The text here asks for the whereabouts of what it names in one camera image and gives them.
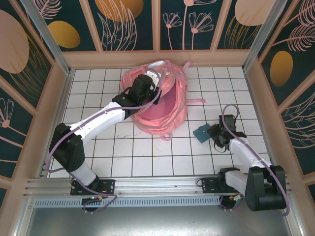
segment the pink backpack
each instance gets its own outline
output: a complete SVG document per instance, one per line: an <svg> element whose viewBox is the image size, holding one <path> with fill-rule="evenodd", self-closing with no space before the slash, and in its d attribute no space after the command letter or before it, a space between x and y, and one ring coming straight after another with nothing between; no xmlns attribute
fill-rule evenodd
<svg viewBox="0 0 315 236"><path fill-rule="evenodd" d="M184 71L189 66L190 61L180 68L169 60L161 60L133 68L124 74L121 91L132 86L134 79L140 74L145 74L148 68L164 75L158 104L143 108L131 116L140 130L159 135L161 139L169 141L172 138L172 131L187 117L187 103L205 102L203 99L186 99L188 81Z"/></svg>

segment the wallpaper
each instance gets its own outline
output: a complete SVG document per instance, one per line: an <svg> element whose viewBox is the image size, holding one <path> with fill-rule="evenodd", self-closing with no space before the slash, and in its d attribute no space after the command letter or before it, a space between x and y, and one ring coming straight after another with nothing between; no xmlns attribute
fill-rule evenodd
<svg viewBox="0 0 315 236"><path fill-rule="evenodd" d="M260 55L262 54L262 52L265 50L265 48L266 48L266 46L267 46L267 44L268 44L268 42L269 42L270 37L271 37L271 36L274 34L274 32L276 31L276 29L277 29L277 27L278 27L280 21L281 21L282 18L284 17L284 15L285 15L285 13L286 13L286 11L287 11L287 9L289 8L289 6L290 6L291 3L292 3L292 0L287 0L286 4L285 4L285 6L284 6L283 11L281 11L281 12L279 13L280 16L279 16L279 18L277 19L277 21L276 21L275 25L273 26L272 30L270 31L268 37L266 38L266 41L264 42L264 44L262 45L262 47L261 47L261 49L260 49L260 51L258 52L258 57L260 57Z"/></svg>
<svg viewBox="0 0 315 236"><path fill-rule="evenodd" d="M315 69L315 2L301 0L262 62L280 105Z"/></svg>
<svg viewBox="0 0 315 236"><path fill-rule="evenodd" d="M283 113L283 121L303 174L315 171L315 83Z"/></svg>
<svg viewBox="0 0 315 236"><path fill-rule="evenodd" d="M153 50L151 0L89 0L89 4L104 51Z"/></svg>
<svg viewBox="0 0 315 236"><path fill-rule="evenodd" d="M37 107L51 64L8 0L0 5L0 76Z"/></svg>
<svg viewBox="0 0 315 236"><path fill-rule="evenodd" d="M6 189L5 188L0 188L0 209L4 200L6 194Z"/></svg>
<svg viewBox="0 0 315 236"><path fill-rule="evenodd" d="M310 191L311 196L313 198L313 201L315 203L315 184L309 185L309 191Z"/></svg>
<svg viewBox="0 0 315 236"><path fill-rule="evenodd" d="M0 176L11 178L32 115L0 88Z"/></svg>
<svg viewBox="0 0 315 236"><path fill-rule="evenodd" d="M34 0L63 52L96 51L79 0Z"/></svg>
<svg viewBox="0 0 315 236"><path fill-rule="evenodd" d="M161 0L161 50L210 49L222 0Z"/></svg>
<svg viewBox="0 0 315 236"><path fill-rule="evenodd" d="M249 49L274 0L232 0L218 49Z"/></svg>

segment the white tile floor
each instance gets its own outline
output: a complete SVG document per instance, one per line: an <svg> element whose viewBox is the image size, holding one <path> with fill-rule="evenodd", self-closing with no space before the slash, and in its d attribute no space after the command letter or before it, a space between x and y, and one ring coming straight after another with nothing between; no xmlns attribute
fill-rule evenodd
<svg viewBox="0 0 315 236"><path fill-rule="evenodd" d="M120 79L128 69L76 70L63 122L78 122L106 106L119 93ZM216 174L222 167L245 170L234 154L203 144L193 131L218 123L226 104L240 110L236 125L245 131L252 147L269 159L249 89L240 67L191 67L186 71L188 98L204 98L205 104L188 106L187 120L176 129L171 141L142 132L128 118L98 134L85 147L87 164L99 177L187 176ZM236 114L233 108L227 114ZM60 167L52 162L53 169ZM49 177L69 177L65 171Z"/></svg>

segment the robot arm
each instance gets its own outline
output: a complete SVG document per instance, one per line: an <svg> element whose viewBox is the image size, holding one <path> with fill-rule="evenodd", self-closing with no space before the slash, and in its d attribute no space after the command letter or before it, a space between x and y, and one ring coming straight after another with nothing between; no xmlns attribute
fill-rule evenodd
<svg viewBox="0 0 315 236"><path fill-rule="evenodd" d="M98 111L96 114L102 115L94 118L82 128L76 130L67 139L65 139L53 153L53 157L64 167L64 169L75 176L85 186L91 190L99 188L98 176L88 167L85 162L84 147L89 140L99 134L101 131L120 122L129 116L137 113L137 107L145 105L158 95L159 87L157 81L153 82L151 72L146 75L139 75L133 82L132 87L127 88L121 94L115 96L106 107ZM116 108L109 112L105 112L111 108ZM96 114L78 123L66 126L59 124L54 132L49 151L53 149L56 143L67 133L80 127L85 121L90 120Z"/></svg>
<svg viewBox="0 0 315 236"><path fill-rule="evenodd" d="M257 160L254 154L240 141L232 139L230 141L230 150L240 160L243 166L245 166L245 169L250 169L251 167L265 168L261 164L261 162ZM269 161L263 161L268 166L271 166L271 163ZM247 176L244 175L241 171L235 170L226 172L225 181L228 186L235 188L241 194L245 195Z"/></svg>
<svg viewBox="0 0 315 236"><path fill-rule="evenodd" d="M232 115L224 116L227 127L241 140L246 135L242 132L236 132L235 117ZM270 210L284 209L286 207L284 196L277 185L275 179L271 176L266 166L271 169L278 178L282 188L285 191L285 173L281 166L273 166L269 161L255 154L242 142L235 139L223 126L222 116L219 116L219 124L213 125L208 131L216 145L226 147L240 160L248 169L248 175L243 174L237 168L222 168L218 173L218 182L221 186L230 186L245 196L245 200L250 210Z"/></svg>

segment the backpack strap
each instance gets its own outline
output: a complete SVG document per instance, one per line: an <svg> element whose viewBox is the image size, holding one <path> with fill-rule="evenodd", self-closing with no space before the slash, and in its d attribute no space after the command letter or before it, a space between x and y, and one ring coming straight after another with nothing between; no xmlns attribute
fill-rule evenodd
<svg viewBox="0 0 315 236"><path fill-rule="evenodd" d="M186 101L187 103L197 103L197 102L206 103L206 100L202 98L187 99Z"/></svg>
<svg viewBox="0 0 315 236"><path fill-rule="evenodd" d="M185 71L187 70L188 67L192 66L192 62L190 60L188 60L185 65L183 66L182 70Z"/></svg>
<svg viewBox="0 0 315 236"><path fill-rule="evenodd" d="M160 138L163 140L163 141L170 141L173 137L173 133L168 133L167 134L169 137L166 137L165 135L160 135Z"/></svg>

